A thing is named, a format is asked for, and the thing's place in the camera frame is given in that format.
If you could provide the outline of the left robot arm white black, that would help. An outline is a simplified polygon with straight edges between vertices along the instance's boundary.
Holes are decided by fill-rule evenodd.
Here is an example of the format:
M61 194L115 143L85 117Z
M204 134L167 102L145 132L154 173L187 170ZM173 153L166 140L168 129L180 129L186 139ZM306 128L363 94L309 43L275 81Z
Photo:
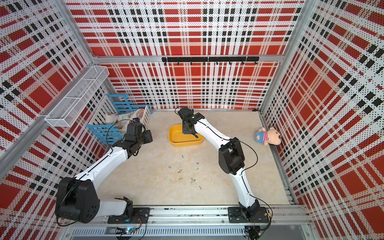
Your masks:
M128 121L124 137L96 163L75 177L65 177L59 182L55 215L72 223L89 223L98 217L116 217L131 220L133 202L126 197L101 200L97 189L122 163L137 156L142 145L153 141L152 133L139 118Z

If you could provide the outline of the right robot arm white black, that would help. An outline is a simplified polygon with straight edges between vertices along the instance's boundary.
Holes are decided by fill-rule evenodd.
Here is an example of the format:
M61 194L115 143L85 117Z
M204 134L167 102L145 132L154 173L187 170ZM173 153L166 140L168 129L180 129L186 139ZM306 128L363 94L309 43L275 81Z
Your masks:
M195 137L199 134L218 151L219 166L233 181L238 194L240 213L244 220L255 222L261 220L261 215L264 215L269 221L268 209L260 205L259 199L254 196L248 182L242 142L237 138L229 138L222 134L202 114L194 113L187 107L183 107L175 113L182 120L183 134Z

